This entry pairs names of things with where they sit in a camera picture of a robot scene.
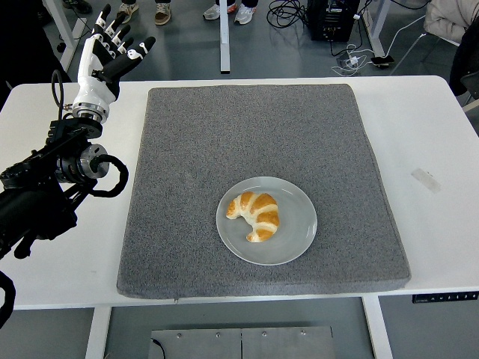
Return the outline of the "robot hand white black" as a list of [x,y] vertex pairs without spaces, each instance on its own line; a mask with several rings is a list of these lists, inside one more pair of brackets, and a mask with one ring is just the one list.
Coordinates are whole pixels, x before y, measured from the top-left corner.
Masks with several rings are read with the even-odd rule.
[[119,97],[120,78],[137,67],[156,42],[149,37],[135,45],[132,38],[126,37],[130,26],[122,25],[125,16],[108,21],[110,13],[111,6],[106,4],[83,46],[74,108],[92,105],[107,112]]

